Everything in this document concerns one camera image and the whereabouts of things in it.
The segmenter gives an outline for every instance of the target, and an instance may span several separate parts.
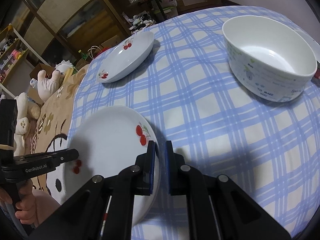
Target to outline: blue plaid tablecloth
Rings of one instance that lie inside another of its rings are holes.
[[[132,239],[188,239],[186,200],[168,195],[164,142],[202,173],[226,174],[292,236],[320,204],[320,95],[312,82],[296,100],[257,97],[232,74],[222,24],[260,15],[300,29],[260,7],[211,8],[175,17],[147,30],[153,50],[124,79],[101,84],[96,74],[112,49],[90,64],[76,93],[68,140],[102,107],[128,106],[151,124],[159,141],[162,181],[154,205]]]

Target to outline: bowl rim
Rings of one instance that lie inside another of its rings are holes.
[[[297,73],[289,72],[289,71],[287,71],[287,70],[278,69],[278,68],[276,68],[276,67],[274,67],[274,66],[272,66],[272,65],[270,65],[270,64],[268,64],[268,63],[263,62],[262,60],[256,58],[255,56],[250,55],[249,53],[247,53],[247,52],[244,51],[243,49],[241,49],[241,48],[239,48],[238,46],[236,46],[236,45],[235,45],[233,42],[231,42],[231,40],[226,36],[226,34],[225,34],[225,32],[224,32],[224,26],[225,26],[225,24],[226,24],[228,21],[230,21],[230,20],[232,20],[232,19],[235,19],[235,18],[240,18],[240,17],[259,17],[259,18],[265,18],[265,19],[267,19],[267,20],[271,20],[271,21],[277,22],[278,24],[281,24],[281,25],[285,26],[286,28],[290,29],[293,33],[295,33],[295,35],[298,35],[298,36],[303,40],[303,42],[309,47],[309,49],[311,50],[311,52],[312,52],[312,54],[313,54],[313,57],[314,57],[314,61],[315,61],[315,69],[314,69],[314,71],[313,71],[311,74],[297,74]],[[316,55],[315,55],[315,53],[313,52],[313,49],[310,47],[310,45],[309,45],[309,44],[305,41],[305,39],[302,38],[295,30],[293,30],[293,29],[290,28],[289,26],[287,26],[287,25],[285,25],[285,24],[283,24],[283,23],[281,23],[281,22],[278,22],[278,21],[276,21],[276,20],[274,20],[274,19],[271,19],[271,18],[268,18],[268,17],[265,17],[265,16],[259,16],[259,15],[240,15],[240,16],[232,17],[232,18],[228,19],[227,21],[225,21],[225,22],[223,23],[223,25],[222,25],[222,33],[223,33],[224,38],[225,38],[228,42],[230,42],[234,47],[236,47],[237,49],[239,49],[241,52],[243,52],[243,53],[245,53],[245,54],[247,54],[247,55],[250,55],[251,57],[253,57],[253,58],[254,58],[255,60],[257,60],[258,62],[261,62],[261,63],[269,66],[271,69],[274,69],[274,70],[276,70],[276,71],[279,71],[280,73],[289,74],[289,75],[295,76],[295,77],[313,77],[314,74],[315,74],[316,71],[317,71]]]

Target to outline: plush bear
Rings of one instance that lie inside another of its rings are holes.
[[[38,94],[43,102],[46,102],[49,97],[59,89],[59,79],[61,77],[61,72],[59,70],[54,70],[52,72],[52,78],[46,78],[46,71],[40,70],[38,73]]]
[[[21,93],[15,97],[17,100],[17,125],[14,134],[14,156],[21,156],[25,153],[25,137],[30,131],[29,118],[39,119],[40,107],[31,101],[28,101],[26,93]]]

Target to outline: red cherry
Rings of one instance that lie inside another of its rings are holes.
[[[73,173],[75,173],[75,174],[79,174],[80,169],[79,169],[79,167],[74,166],[73,169],[72,169],[72,171],[73,171]]]
[[[142,146],[145,146],[147,144],[147,138],[143,134],[140,137],[140,143],[141,143]]]
[[[82,166],[82,161],[81,160],[76,160],[76,166],[81,167]]]
[[[136,133],[137,133],[138,136],[142,136],[142,128],[141,128],[140,125],[137,125],[137,127],[136,127]]]

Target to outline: metal screw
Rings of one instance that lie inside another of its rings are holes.
[[[93,181],[94,183],[99,183],[99,182],[102,181],[102,179],[103,179],[103,177],[100,176],[100,175],[96,175],[96,176],[93,176],[93,177],[92,177],[92,181]]]
[[[190,168],[190,166],[189,165],[182,165],[181,167],[180,167],[180,170],[182,170],[182,171],[190,171],[191,170],[191,168]]]
[[[226,175],[220,175],[220,176],[218,176],[218,179],[221,182],[227,182],[229,180],[229,178]]]
[[[140,167],[139,167],[138,165],[132,165],[132,166],[130,167],[130,170],[131,170],[132,172],[138,172],[138,171],[140,171]]]

